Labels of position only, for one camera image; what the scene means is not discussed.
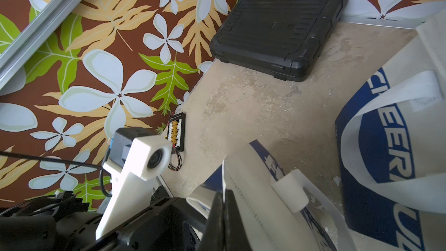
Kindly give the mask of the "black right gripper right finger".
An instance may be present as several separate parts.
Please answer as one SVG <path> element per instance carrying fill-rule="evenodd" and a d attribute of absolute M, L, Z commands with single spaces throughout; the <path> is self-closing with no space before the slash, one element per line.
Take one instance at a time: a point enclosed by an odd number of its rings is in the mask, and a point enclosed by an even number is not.
<path fill-rule="evenodd" d="M 252 251 L 232 190 L 224 194 L 224 250 Z"/>

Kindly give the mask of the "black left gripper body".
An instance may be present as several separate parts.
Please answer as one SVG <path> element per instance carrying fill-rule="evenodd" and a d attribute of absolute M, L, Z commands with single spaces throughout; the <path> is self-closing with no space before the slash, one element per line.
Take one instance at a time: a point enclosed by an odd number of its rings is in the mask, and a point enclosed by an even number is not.
<path fill-rule="evenodd" d="M 119 225 L 84 251 L 197 251 L 195 231 L 203 232 L 206 218 L 184 198 L 171 198 L 159 187 L 151 205 Z"/>

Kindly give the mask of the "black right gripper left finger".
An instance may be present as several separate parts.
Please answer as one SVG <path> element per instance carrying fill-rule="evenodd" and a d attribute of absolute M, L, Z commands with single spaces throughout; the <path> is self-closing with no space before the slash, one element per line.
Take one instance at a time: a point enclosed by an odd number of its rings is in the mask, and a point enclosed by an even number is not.
<path fill-rule="evenodd" d="M 200 242 L 199 251 L 224 250 L 224 201 L 223 193 L 217 192 L 214 197 L 206 229 Z"/>

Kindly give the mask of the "narrow takeout bag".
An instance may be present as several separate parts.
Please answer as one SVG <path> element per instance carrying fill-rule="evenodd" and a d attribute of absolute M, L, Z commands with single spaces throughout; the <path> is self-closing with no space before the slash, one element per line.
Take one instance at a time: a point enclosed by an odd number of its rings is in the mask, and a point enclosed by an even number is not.
<path fill-rule="evenodd" d="M 377 70 L 335 121 L 350 229 L 405 251 L 446 248 L 446 13 Z"/>

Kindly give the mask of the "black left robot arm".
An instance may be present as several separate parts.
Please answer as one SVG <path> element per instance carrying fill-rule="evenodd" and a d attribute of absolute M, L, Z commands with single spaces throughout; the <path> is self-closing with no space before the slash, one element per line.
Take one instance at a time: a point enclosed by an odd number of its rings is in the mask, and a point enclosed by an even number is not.
<path fill-rule="evenodd" d="M 1 213 L 3 251 L 196 251 L 206 218 L 163 187 L 149 207 L 95 238 L 102 214 L 71 191 L 38 198 Z"/>

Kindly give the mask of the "black connector board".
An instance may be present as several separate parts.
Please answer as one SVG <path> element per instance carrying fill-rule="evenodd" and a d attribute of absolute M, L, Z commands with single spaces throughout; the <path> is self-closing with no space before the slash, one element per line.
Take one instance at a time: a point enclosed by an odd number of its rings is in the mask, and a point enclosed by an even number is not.
<path fill-rule="evenodd" d="M 172 116 L 168 121 L 166 139 L 173 144 L 175 150 L 178 152 L 184 151 L 185 123 L 186 114 L 183 112 Z"/>

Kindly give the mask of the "black plastic tool case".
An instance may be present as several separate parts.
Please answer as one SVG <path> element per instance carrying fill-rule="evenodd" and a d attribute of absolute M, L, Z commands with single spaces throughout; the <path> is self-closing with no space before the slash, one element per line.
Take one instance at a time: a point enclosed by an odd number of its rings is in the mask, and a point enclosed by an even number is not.
<path fill-rule="evenodd" d="M 304 81 L 347 0 L 239 0 L 210 42 L 211 54 L 285 81 Z"/>

